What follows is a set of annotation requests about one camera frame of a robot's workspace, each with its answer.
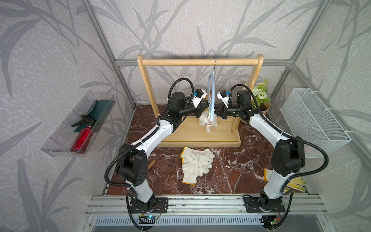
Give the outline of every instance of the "metal hanger hook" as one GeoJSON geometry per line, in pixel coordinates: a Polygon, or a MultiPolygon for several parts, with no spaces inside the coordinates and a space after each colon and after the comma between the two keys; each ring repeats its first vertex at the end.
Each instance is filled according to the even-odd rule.
{"type": "Polygon", "coordinates": [[[214,71],[215,71],[215,67],[216,67],[216,59],[217,59],[217,58],[215,58],[215,65],[214,65],[214,71]]]}

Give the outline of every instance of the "white work glove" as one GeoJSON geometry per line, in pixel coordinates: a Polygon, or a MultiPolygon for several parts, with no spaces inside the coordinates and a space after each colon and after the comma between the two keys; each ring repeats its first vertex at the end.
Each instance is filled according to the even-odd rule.
{"type": "Polygon", "coordinates": [[[203,151],[194,150],[189,147],[184,147],[180,157],[182,158],[182,163],[188,163],[195,159],[197,153],[201,154],[200,163],[198,167],[207,166],[213,162],[215,155],[210,149],[205,149],[203,151]]]}
{"type": "Polygon", "coordinates": [[[189,147],[184,147],[183,152],[180,157],[182,158],[182,164],[189,163],[193,161],[197,154],[200,154],[200,159],[198,161],[198,171],[199,176],[209,172],[209,169],[212,168],[211,163],[214,161],[215,155],[210,149],[205,149],[203,151],[194,150],[189,147]]]}
{"type": "Polygon", "coordinates": [[[188,163],[183,163],[182,168],[183,168],[183,183],[184,184],[191,184],[195,185],[196,184],[196,177],[199,175],[199,170],[198,170],[198,163],[200,161],[201,154],[198,153],[196,154],[195,158],[188,162],[188,163]]]}
{"type": "MultiPolygon", "coordinates": [[[[217,122],[216,122],[216,118],[217,118],[217,117],[218,117],[218,116],[217,116],[216,114],[214,114],[214,119],[213,119],[213,121],[211,122],[211,126],[212,126],[212,127],[216,127],[216,126],[218,125],[217,122]]],[[[200,115],[200,117],[199,117],[198,120],[199,120],[199,122],[200,122],[200,126],[207,125],[207,121],[208,121],[207,110],[204,111],[204,112],[202,112],[202,114],[200,115]]],[[[206,126],[206,130],[207,130],[207,132],[210,133],[210,127],[206,126]]]]}

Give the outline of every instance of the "white wire mesh basket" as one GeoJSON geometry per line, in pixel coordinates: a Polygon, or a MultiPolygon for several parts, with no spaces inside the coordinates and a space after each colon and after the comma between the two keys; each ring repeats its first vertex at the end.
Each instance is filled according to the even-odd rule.
{"type": "MultiPolygon", "coordinates": [[[[281,112],[294,136],[321,147],[327,154],[351,141],[329,109],[309,88],[294,88],[281,112]]],[[[304,145],[304,148],[307,158],[323,157],[313,147],[304,145]]]]}

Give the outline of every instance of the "wooden clothes rack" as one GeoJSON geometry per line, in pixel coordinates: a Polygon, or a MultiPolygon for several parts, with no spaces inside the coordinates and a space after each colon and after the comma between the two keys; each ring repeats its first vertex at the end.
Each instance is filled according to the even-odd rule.
{"type": "MultiPolygon", "coordinates": [[[[144,85],[150,97],[155,118],[159,110],[153,93],[152,84],[148,75],[147,66],[214,66],[215,59],[144,59],[143,55],[137,57],[138,66],[143,77],[144,85]]],[[[263,55],[253,59],[217,59],[216,65],[225,66],[253,66],[247,86],[252,89],[259,75],[264,61],[263,55]]],[[[211,132],[206,126],[200,126],[195,116],[188,116],[183,123],[157,147],[239,147],[241,145],[238,125],[240,118],[228,117],[223,120],[218,116],[218,126],[212,127],[211,132]]]]}

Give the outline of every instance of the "wall-mounted plastic tray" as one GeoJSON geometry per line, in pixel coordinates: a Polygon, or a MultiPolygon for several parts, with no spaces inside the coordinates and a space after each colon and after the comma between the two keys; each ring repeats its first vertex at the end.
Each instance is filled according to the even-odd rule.
{"type": "Polygon", "coordinates": [[[113,94],[100,94],[88,91],[68,117],[44,143],[41,150],[53,157],[84,157],[89,151],[90,146],[93,144],[99,130],[102,128],[103,123],[106,121],[115,103],[116,101],[114,100],[113,94]],[[82,148],[76,152],[71,152],[71,147],[79,135],[79,133],[74,132],[76,127],[71,127],[71,125],[80,121],[81,115],[86,115],[96,100],[108,100],[109,102],[88,135],[88,137],[91,136],[90,141],[85,141],[88,142],[88,145],[86,146],[84,144],[82,146],[82,148],[86,147],[85,152],[82,152],[82,148]]]}

